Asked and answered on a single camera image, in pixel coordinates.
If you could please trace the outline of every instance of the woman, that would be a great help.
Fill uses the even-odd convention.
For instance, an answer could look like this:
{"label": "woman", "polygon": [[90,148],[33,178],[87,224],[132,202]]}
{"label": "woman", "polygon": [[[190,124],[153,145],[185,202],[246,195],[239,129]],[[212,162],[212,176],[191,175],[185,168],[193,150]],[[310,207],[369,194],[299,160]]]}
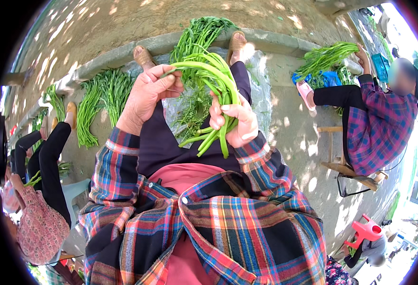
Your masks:
{"label": "woman", "polygon": [[315,106],[343,107],[343,152],[359,175],[370,175],[391,163],[406,147],[418,114],[418,70],[399,58],[389,69],[390,90],[384,93],[371,76],[366,52],[355,55],[364,69],[361,88],[342,85],[313,91],[303,81],[297,89],[310,111]]}
{"label": "woman", "polygon": [[52,259],[69,236],[71,219],[60,184],[57,161],[71,130],[75,128],[76,105],[70,102],[64,122],[56,125],[49,138],[30,158],[29,169],[30,163],[39,160],[36,171],[40,171],[41,189],[35,191],[31,186],[24,186],[20,175],[11,175],[23,214],[19,226],[8,217],[5,219],[23,258],[35,265],[44,265]]}

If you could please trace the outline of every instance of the yellow shoe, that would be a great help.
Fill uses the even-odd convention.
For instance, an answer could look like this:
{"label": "yellow shoe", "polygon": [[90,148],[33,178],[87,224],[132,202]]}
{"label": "yellow shoe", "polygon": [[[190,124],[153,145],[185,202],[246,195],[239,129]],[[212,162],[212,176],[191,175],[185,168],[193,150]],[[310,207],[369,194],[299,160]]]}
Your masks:
{"label": "yellow shoe", "polygon": [[55,127],[57,126],[57,124],[58,124],[58,119],[57,119],[57,117],[54,117],[54,119],[52,120],[51,133],[55,129]]}
{"label": "yellow shoe", "polygon": [[73,102],[69,102],[67,105],[67,113],[68,112],[72,112],[73,113],[73,126],[71,127],[71,129],[75,129],[76,128],[76,115],[78,112],[78,108],[76,107],[76,104]]}

